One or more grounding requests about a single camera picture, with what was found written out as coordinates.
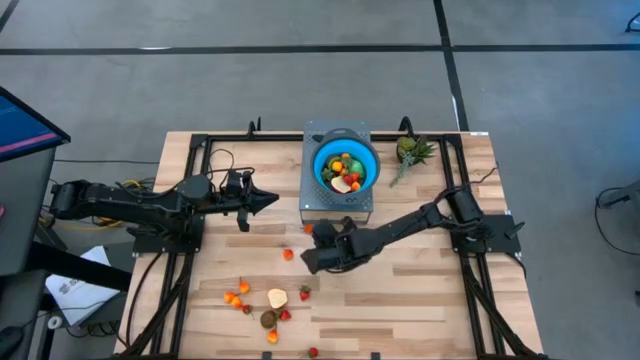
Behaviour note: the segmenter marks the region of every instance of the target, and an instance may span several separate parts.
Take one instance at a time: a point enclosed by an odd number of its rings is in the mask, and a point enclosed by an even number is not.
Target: blue bowl
[[[326,166],[329,157],[340,156],[343,153],[348,153],[353,159],[360,161],[365,172],[364,184],[362,184],[360,190],[348,194],[334,192],[325,184],[322,178],[322,169]],[[318,145],[313,155],[312,169],[316,181],[328,191],[338,196],[353,196],[376,183],[380,174],[380,159],[373,146],[365,142],[357,133],[349,129],[336,129],[330,131],[322,143]]]

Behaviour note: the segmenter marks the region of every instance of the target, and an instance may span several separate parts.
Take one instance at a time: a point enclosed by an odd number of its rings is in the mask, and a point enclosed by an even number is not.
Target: monitor screen
[[[47,121],[0,95],[0,161],[59,145],[65,140]]]

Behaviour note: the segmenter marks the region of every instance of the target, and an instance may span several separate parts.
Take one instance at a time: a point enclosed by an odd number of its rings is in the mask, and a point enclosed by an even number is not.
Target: gray metal box
[[[300,217],[303,224],[316,224],[321,219],[338,222],[345,216],[350,216],[358,224],[366,224],[373,212],[373,186],[362,190],[364,200],[360,203],[342,205],[328,196],[327,189],[314,179],[311,157],[320,142],[313,139],[313,136],[324,136],[330,130],[338,128],[349,128],[367,142],[371,142],[369,126],[363,121],[313,120],[306,122],[300,171]]]

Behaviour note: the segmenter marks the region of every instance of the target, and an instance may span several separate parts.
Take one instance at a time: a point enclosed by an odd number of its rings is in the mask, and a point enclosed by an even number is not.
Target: fruit in bowl
[[[322,179],[328,188],[339,194],[353,193],[364,184],[364,166],[349,153],[331,155],[322,169]]]

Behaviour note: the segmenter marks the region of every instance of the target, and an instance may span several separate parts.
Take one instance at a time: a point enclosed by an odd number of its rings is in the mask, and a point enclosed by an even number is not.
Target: white paper
[[[95,261],[107,266],[109,260],[104,251],[104,247],[96,246],[81,256],[84,259]],[[51,275],[46,281],[47,289],[53,295],[60,309],[84,308],[92,304],[94,306],[87,309],[62,310],[71,326],[75,326],[93,314],[107,300],[114,297],[119,291],[101,286],[87,284],[84,281],[66,278],[58,275]]]

